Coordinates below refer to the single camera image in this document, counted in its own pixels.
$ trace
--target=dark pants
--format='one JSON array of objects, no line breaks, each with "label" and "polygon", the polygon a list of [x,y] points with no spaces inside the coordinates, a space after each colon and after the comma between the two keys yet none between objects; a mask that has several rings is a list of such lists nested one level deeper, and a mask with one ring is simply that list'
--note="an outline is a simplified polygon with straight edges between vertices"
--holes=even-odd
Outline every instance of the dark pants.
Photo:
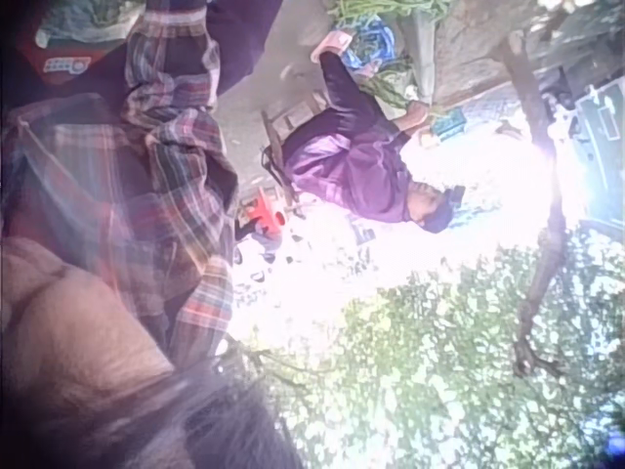
[{"label": "dark pants", "polygon": [[295,129],[282,145],[284,160],[310,140],[328,134],[348,139],[369,130],[384,112],[375,98],[360,91],[358,85],[336,54],[324,52],[319,57],[330,105]]},{"label": "dark pants", "polygon": [[[208,5],[206,27],[220,46],[221,75],[218,95],[224,94],[254,70],[265,52],[271,26],[282,0],[213,0]],[[46,85],[17,51],[2,51],[3,109],[54,97],[97,93],[111,109],[120,110],[126,94],[124,68],[126,44],[119,46],[83,74],[60,86]]]}]

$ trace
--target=plaid shirt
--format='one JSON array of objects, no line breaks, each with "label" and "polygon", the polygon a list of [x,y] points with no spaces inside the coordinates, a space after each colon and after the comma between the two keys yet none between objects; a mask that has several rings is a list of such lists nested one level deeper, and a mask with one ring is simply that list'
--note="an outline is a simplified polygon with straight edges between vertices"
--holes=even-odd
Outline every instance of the plaid shirt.
[{"label": "plaid shirt", "polygon": [[[3,142],[78,234],[77,264],[178,366],[214,353],[231,314],[237,183],[210,112],[220,59],[205,16],[206,0],[147,0],[121,116],[97,95],[50,100],[13,111]],[[180,298],[170,324],[166,302]]]}]

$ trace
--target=foliage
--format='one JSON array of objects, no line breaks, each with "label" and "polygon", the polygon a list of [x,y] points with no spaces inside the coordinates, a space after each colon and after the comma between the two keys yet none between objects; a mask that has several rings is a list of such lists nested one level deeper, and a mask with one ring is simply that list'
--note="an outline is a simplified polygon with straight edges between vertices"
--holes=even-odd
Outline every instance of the foliage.
[{"label": "foliage", "polygon": [[311,467],[570,467],[596,455],[625,405],[621,246],[572,234],[532,346],[565,376],[512,373],[515,309],[536,250],[500,249],[460,272],[415,275],[345,309],[324,357],[266,351],[257,371],[281,398]]},{"label": "foliage", "polygon": [[375,15],[408,16],[413,10],[425,12],[435,20],[443,18],[451,6],[451,0],[338,0],[330,15],[339,21]]}]

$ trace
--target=hair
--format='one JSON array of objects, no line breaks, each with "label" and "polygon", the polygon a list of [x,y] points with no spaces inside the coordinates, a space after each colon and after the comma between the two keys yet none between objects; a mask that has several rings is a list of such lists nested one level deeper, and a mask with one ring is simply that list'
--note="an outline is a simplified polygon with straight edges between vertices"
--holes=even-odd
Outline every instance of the hair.
[{"label": "hair", "polygon": [[37,425],[32,403],[11,404],[18,406],[5,407],[2,467],[303,467],[263,383],[209,363],[115,400],[96,416],[76,409]]}]

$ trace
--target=tree branch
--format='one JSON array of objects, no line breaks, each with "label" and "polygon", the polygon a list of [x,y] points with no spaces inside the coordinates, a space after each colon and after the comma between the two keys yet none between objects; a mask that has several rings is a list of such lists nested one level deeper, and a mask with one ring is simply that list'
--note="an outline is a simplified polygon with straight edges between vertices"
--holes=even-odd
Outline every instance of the tree branch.
[{"label": "tree branch", "polygon": [[566,222],[563,215],[563,201],[556,171],[556,145],[549,136],[549,119],[540,96],[538,81],[534,76],[525,50],[524,37],[520,31],[510,34],[493,51],[493,57],[499,60],[510,73],[512,83],[521,101],[525,113],[532,143],[539,147],[550,162],[552,201],[544,239],[539,243],[540,257],[536,272],[524,300],[517,309],[519,330],[514,344],[515,361],[513,372],[516,376],[530,375],[535,368],[542,368],[555,378],[562,376],[556,362],[540,359],[529,344],[533,319],[538,314],[549,284],[563,265],[566,249]]}]

